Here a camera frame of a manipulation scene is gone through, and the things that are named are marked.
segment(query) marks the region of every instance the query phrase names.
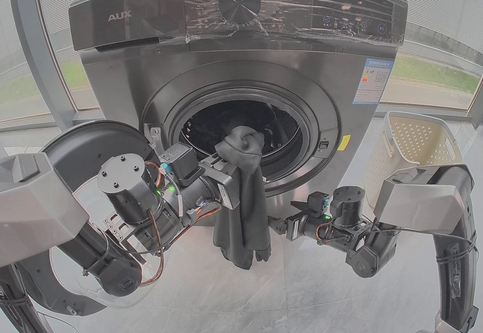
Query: laundry basket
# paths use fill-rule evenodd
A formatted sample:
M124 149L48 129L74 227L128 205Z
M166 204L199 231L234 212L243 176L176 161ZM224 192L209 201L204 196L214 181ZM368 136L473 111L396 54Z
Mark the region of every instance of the laundry basket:
M456 140L442 119L388 112L382 133L364 170L367 201L374 208L383 181L399 169L461 162Z

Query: qr code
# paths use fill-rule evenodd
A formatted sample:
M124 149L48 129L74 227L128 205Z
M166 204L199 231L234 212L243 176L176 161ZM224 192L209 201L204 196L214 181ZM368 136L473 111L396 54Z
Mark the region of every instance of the qr code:
M374 83L385 83L388 75L389 72L387 71L378 71Z

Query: blue connector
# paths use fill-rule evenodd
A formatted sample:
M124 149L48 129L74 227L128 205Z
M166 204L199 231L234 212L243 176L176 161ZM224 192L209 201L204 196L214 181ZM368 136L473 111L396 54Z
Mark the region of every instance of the blue connector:
M173 167L171 167L171 165L166 164L165 162L161 164L160 169L163 172L163 174L171 173L173 171Z

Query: dark gray garment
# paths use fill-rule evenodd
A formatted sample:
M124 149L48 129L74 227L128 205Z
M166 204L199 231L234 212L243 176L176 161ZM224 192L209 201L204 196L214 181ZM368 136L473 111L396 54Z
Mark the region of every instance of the dark gray garment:
M271 254L267 203L260 161L263 134L247 126L234 128L215 146L220 157L238 167L233 179L239 183L240 204L234 210L224 206L214 225L213 244L235 266L249 270L253 252L257 261Z

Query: yellow warning sticker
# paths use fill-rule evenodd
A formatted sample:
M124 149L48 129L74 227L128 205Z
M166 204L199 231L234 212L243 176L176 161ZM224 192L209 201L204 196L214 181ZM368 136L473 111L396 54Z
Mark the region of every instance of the yellow warning sticker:
M346 149L347 144L349 143L349 140L350 139L351 139L351 135L350 134L348 134L347 136L343 136L342 137L342 142L339 145L339 147L337 148L337 150L344 150L344 149Z

